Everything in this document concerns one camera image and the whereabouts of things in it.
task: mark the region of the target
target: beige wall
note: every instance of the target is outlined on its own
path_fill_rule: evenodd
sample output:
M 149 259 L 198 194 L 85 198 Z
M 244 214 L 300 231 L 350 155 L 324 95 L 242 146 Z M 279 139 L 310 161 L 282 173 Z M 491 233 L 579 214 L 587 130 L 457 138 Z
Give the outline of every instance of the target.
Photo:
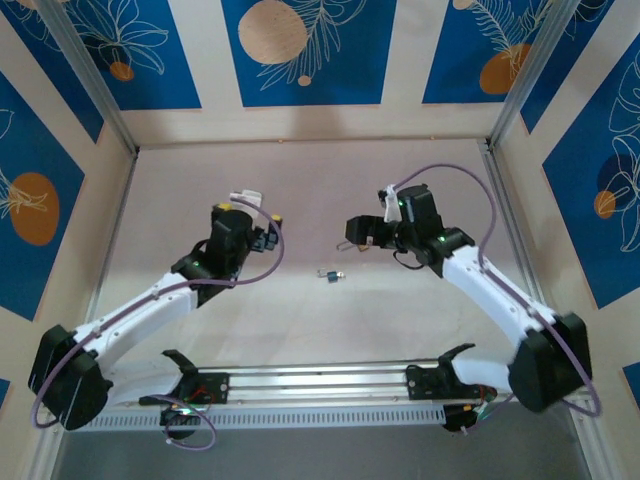
M 0 412 L 0 476 L 11 479 L 21 473 L 37 435 L 29 423 L 34 395 L 27 378 L 40 337 L 58 323 L 73 326 L 84 320 L 131 160 L 108 128 L 97 145 L 91 141 L 2 15 L 0 45 L 0 71 L 85 174 L 35 320 L 0 308 L 0 378 L 11 381 Z
M 640 412 L 621 369 L 640 360 L 640 290 L 596 308 L 542 163 L 639 32 L 640 4 L 617 0 L 532 134 L 518 121 L 499 152 L 529 226 L 548 300 L 588 325 L 605 425 L 628 471 L 640 469 Z

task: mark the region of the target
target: robotic arm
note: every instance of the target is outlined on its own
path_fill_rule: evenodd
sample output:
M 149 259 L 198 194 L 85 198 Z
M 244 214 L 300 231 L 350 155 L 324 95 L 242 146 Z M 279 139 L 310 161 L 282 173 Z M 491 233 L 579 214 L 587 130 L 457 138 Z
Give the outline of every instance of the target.
M 254 227 L 257 213 L 242 206 L 249 203 L 259 207 L 261 194 L 245 190 L 232 194 L 231 200 L 243 201 L 235 206 L 214 206 L 210 237 L 198 242 L 146 292 L 73 332 L 58 325 L 43 335 L 29 377 L 29 388 L 36 394 L 61 359 L 83 339 L 95 334 L 59 372 L 43 397 L 45 406 L 64 428 L 78 429 L 106 406 L 138 401 L 146 395 L 172 392 L 173 396 L 185 398 L 197 392 L 195 379 L 202 377 L 198 377 L 195 366 L 176 350 L 165 351 L 163 356 L 144 364 L 117 362 L 157 329 L 201 307 L 227 288 L 233 288 L 233 283 L 190 281 L 234 282 L 251 251 L 274 249 L 279 236 L 273 224 L 267 231 Z M 274 216 L 272 220 L 278 227 L 282 224 L 280 217 Z M 161 295 L 169 290 L 170 294 Z M 144 302 L 149 296 L 154 301 Z M 108 328 L 101 328 L 117 316 L 122 318 Z M 221 391 L 220 396 L 226 396 L 226 392 Z
M 438 399 L 486 385 L 513 392 L 531 411 L 541 412 L 584 385 L 567 353 L 543 322 L 552 325 L 578 359 L 589 379 L 591 360 L 584 322 L 560 316 L 520 290 L 498 271 L 459 228 L 445 228 L 426 185 L 380 191 L 385 217 L 358 216 L 347 222 L 346 238 L 355 245 L 412 252 L 466 293 L 493 319 L 513 349 L 481 351 L 461 345 L 439 359 L 437 369 L 407 369 L 409 394 Z
M 232 202 L 234 198 L 258 208 L 261 203 L 256 192 L 232 194 Z M 413 253 L 422 266 L 473 299 L 512 346 L 495 352 L 464 344 L 441 355 L 435 368 L 409 365 L 411 400 L 477 398 L 478 387 L 489 386 L 511 391 L 526 408 L 541 412 L 591 378 L 584 322 L 575 314 L 560 316 L 531 299 L 484 258 L 466 233 L 445 228 L 426 185 L 397 194 L 387 189 L 379 192 L 379 198 L 386 206 L 384 218 L 352 218 L 347 222 L 347 240 Z M 251 251 L 274 249 L 281 225 L 280 217 L 274 216 L 265 231 L 254 227 L 253 221 L 247 211 L 234 205 L 216 205 L 210 237 L 198 242 L 149 290 L 73 332 L 58 325 L 43 335 L 29 387 L 64 428 L 86 425 L 106 406 L 139 399 L 140 403 L 161 403 L 145 400 L 159 393 L 170 392 L 171 397 L 188 398 L 195 405 L 226 403 L 229 375 L 199 374 L 176 350 L 165 351 L 144 365 L 118 360 L 158 328 L 223 290 L 249 282 L 236 280 L 244 261 Z

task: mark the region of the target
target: leaf illustration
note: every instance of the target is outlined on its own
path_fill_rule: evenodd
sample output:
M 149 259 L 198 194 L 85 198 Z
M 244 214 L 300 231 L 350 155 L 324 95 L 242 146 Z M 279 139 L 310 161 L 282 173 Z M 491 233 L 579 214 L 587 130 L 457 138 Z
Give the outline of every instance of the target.
M 11 120 L 13 120 L 13 112 L 5 108 L 0 109 L 0 140 L 11 128 Z
M 529 0 L 529 6 L 519 19 L 522 28 L 520 43 L 527 42 L 540 29 L 554 2 L 555 0 L 541 0 L 534 9 L 531 0 Z
M 480 33 L 491 40 L 494 50 L 508 51 L 520 43 L 522 26 L 516 20 L 510 1 L 475 0 L 469 10 L 476 15 Z
M 25 7 L 16 0 L 0 1 L 4 1 L 9 11 L 11 11 L 20 23 L 22 23 L 22 26 L 29 35 L 36 40 L 43 42 L 51 50 L 56 52 L 60 51 L 58 44 L 49 33 L 49 29 L 46 27 L 36 10 Z
M 258 77 L 267 77 L 260 90 L 265 90 L 286 77 L 287 84 L 302 76 L 313 78 L 330 62 L 333 50 L 340 52 L 342 43 L 338 27 L 350 22 L 366 5 L 367 0 L 358 0 L 358 5 L 347 15 L 346 6 L 354 0 L 291 0 L 291 8 L 300 16 L 307 30 L 307 43 L 300 54 L 285 63 L 264 65 Z

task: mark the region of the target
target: enclosure wall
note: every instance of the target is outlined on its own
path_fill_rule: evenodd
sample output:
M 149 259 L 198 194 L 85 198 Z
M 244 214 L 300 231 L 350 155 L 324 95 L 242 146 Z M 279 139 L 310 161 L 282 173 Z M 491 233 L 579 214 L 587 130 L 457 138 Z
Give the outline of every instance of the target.
M 2 15 L 0 44 L 0 476 L 11 479 L 38 438 L 27 379 L 40 337 L 84 320 L 131 154 L 106 126 L 90 137 Z
M 0 0 L 0 10 L 34 55 L 50 55 L 25 3 Z M 61 8 L 135 140 L 149 146 L 485 137 L 552 4 L 71 0 Z M 56 86 L 66 80 L 48 74 Z
M 622 368 L 640 360 L 639 19 L 638 2 L 612 2 L 546 111 L 547 85 L 536 85 L 539 122 L 523 110 L 498 151 L 547 300 L 588 324 L 605 424 L 630 472 L 640 417 Z

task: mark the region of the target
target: purple cable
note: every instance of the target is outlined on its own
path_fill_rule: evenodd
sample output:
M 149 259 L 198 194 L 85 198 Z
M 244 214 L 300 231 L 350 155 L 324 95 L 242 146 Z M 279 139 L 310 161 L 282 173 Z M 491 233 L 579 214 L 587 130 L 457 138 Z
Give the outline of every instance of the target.
M 394 186 L 394 189 L 402 187 L 403 185 L 407 184 L 408 182 L 413 180 L 415 177 L 417 177 L 421 173 L 434 168 L 451 168 L 451 169 L 466 173 L 471 178 L 473 178 L 476 181 L 476 183 L 478 183 L 478 185 L 480 185 L 480 187 L 484 191 L 485 195 L 487 196 L 487 199 L 489 200 L 489 204 L 491 205 L 491 223 L 489 224 L 487 233 L 482 238 L 482 241 L 480 242 L 480 245 L 478 247 L 478 264 L 480 265 L 480 269 L 482 270 L 482 272 L 486 274 L 487 277 L 489 277 L 496 285 L 498 285 L 507 295 L 513 298 L 513 300 L 515 300 L 520 306 L 522 306 L 525 310 L 529 311 L 531 309 L 531 305 L 525 298 L 520 296 L 513 288 L 511 288 L 507 283 L 505 283 L 501 278 L 499 278 L 491 270 L 485 270 L 484 268 L 484 261 L 485 261 L 484 250 L 487 246 L 487 243 L 489 242 L 489 239 L 491 238 L 491 235 L 493 234 L 493 231 L 495 230 L 498 214 L 497 214 L 495 200 L 493 199 L 493 196 L 491 195 L 489 188 L 478 175 L 476 175 L 471 170 L 465 167 L 461 167 L 460 165 L 455 165 L 452 163 L 435 163 L 433 165 L 427 165 L 426 167 L 419 169 L 417 172 L 412 173 L 407 178 L 398 182 Z M 571 362 L 571 365 L 573 365 L 573 368 L 575 368 L 576 371 L 578 372 L 580 379 L 582 380 L 584 385 L 587 387 L 587 390 L 589 391 L 589 395 L 591 395 L 591 398 L 593 399 L 594 410 L 593 411 L 587 410 L 579 405 L 568 402 L 567 400 L 564 400 L 564 399 L 562 400 L 562 402 L 565 405 L 567 405 L 569 408 L 575 410 L 576 412 L 579 412 L 583 415 L 587 415 L 589 417 L 599 417 L 600 415 L 602 415 L 602 402 L 600 401 L 600 396 L 598 395 L 598 392 L 593 386 L 593 382 L 589 378 L 589 375 L 587 374 L 584 367 L 580 363 L 580 360 L 578 360 L 578 357 L 576 357 L 575 353 L 573 353 L 573 351 L 571 350 L 567 342 L 564 341 L 564 339 L 560 336 L 558 331 L 555 328 L 553 328 L 553 326 L 542 315 L 540 315 L 539 312 L 535 311 L 535 313 L 533 313 L 533 318 L 535 318 L 545 328 L 545 330 L 548 330 L 549 333 L 551 333 L 551 336 L 554 338 L 556 342 L 558 342 L 558 345 L 560 345 L 560 348 L 562 348 L 562 350 L 564 351 L 565 355 Z
M 180 405 L 183 408 L 187 408 L 187 409 L 191 410 L 198 417 L 200 417 L 200 419 L 204 423 L 206 423 L 207 426 L 209 427 L 209 429 L 211 430 L 211 440 L 206 445 L 202 445 L 202 446 L 187 445 L 186 443 L 177 442 L 174 439 L 172 439 L 171 437 L 169 437 L 169 423 L 170 422 L 167 422 L 167 424 L 164 427 L 164 434 L 167 437 L 167 443 L 169 445 L 175 445 L 176 447 L 181 448 L 182 450 L 190 450 L 192 452 L 204 452 L 205 450 L 209 450 L 211 447 L 213 447 L 216 444 L 216 440 L 218 438 L 218 432 L 216 432 L 216 427 L 213 424 L 213 422 L 211 420 L 209 420 L 209 418 L 204 413 L 199 412 L 196 408 L 193 408 L 188 403 L 183 402 L 182 400 L 178 400 L 177 398 L 169 397 L 167 395 L 149 395 L 149 396 L 153 397 L 153 398 L 155 398 L 157 400 L 162 400 L 164 402 L 175 403 L 176 405 Z
M 58 423 L 57 419 L 56 420 L 52 420 L 49 423 L 44 423 L 44 424 L 43 423 L 39 423 L 38 422 L 38 409 L 40 408 L 40 405 L 42 404 L 42 400 L 44 399 L 45 394 L 47 393 L 47 391 L 51 387 L 51 384 L 56 379 L 56 377 L 58 376 L 60 371 L 65 367 L 65 365 L 67 363 L 69 363 L 69 361 L 76 355 L 76 353 L 78 353 L 87 343 L 89 343 L 91 340 L 94 340 L 95 338 L 97 338 L 100 333 L 102 333 L 105 330 L 111 328 L 113 325 L 118 323 L 120 320 L 122 320 L 127 315 L 135 312 L 140 307 L 146 305 L 149 302 L 152 302 L 152 301 L 156 300 L 157 298 L 159 298 L 161 296 L 164 296 L 164 295 L 166 295 L 168 293 L 171 293 L 171 292 L 173 292 L 175 290 L 179 290 L 179 289 L 184 288 L 184 287 L 190 287 L 190 286 L 193 286 L 193 285 L 222 285 L 222 286 L 225 286 L 225 287 L 234 287 L 234 286 L 237 286 L 237 285 L 249 285 L 249 284 L 256 283 L 256 282 L 259 282 L 260 280 L 265 279 L 266 277 L 268 277 L 269 275 L 271 275 L 273 272 L 276 271 L 276 269 L 282 263 L 282 259 L 284 258 L 284 239 L 282 237 L 282 231 L 280 230 L 280 227 L 275 222 L 275 220 L 273 220 L 271 215 L 269 215 L 262 208 L 254 205 L 254 204 L 252 204 L 250 202 L 247 202 L 246 200 L 243 200 L 241 198 L 234 199 L 233 201 L 237 202 L 237 203 L 241 203 L 243 205 L 246 205 L 246 206 L 256 210 L 260 215 L 262 215 L 263 217 L 265 217 L 269 221 L 269 224 L 275 230 L 276 235 L 278 236 L 278 241 L 280 243 L 280 249 L 279 249 L 278 258 L 276 259 L 275 263 L 269 268 L 269 270 L 267 270 L 266 272 L 258 275 L 257 277 L 250 278 L 248 280 L 234 280 L 234 281 L 231 281 L 231 280 L 212 280 L 212 279 L 205 280 L 205 279 L 202 279 L 202 280 L 187 280 L 187 281 L 184 281 L 184 282 L 176 283 L 175 285 L 171 285 L 170 287 L 166 287 L 166 288 L 163 288 L 163 289 L 159 290 L 157 295 L 147 295 L 146 297 L 141 298 L 137 302 L 134 302 L 131 305 L 129 305 L 122 312 L 118 313 L 117 315 L 114 315 L 112 318 L 110 318 L 108 321 L 106 321 L 104 324 L 102 324 L 98 328 L 98 333 L 91 332 L 86 337 L 84 337 L 82 340 L 80 340 L 73 348 L 71 348 L 71 350 L 69 350 L 67 352 L 67 354 L 64 357 L 62 357 L 62 359 L 56 364 L 56 366 L 53 367 L 53 369 L 51 370 L 51 373 L 49 373 L 49 375 L 47 376 L 45 381 L 42 383 L 42 386 L 40 387 L 40 390 L 38 390 L 38 393 L 36 394 L 36 399 L 33 402 L 33 406 L 31 407 L 31 424 L 35 428 L 45 429 L 45 428 L 49 428 L 49 427 L 55 425 L 56 423 Z M 171 399 L 171 401 L 176 403 L 176 404 L 179 404 L 179 405 L 181 404 L 181 401 L 178 400 L 178 399 Z

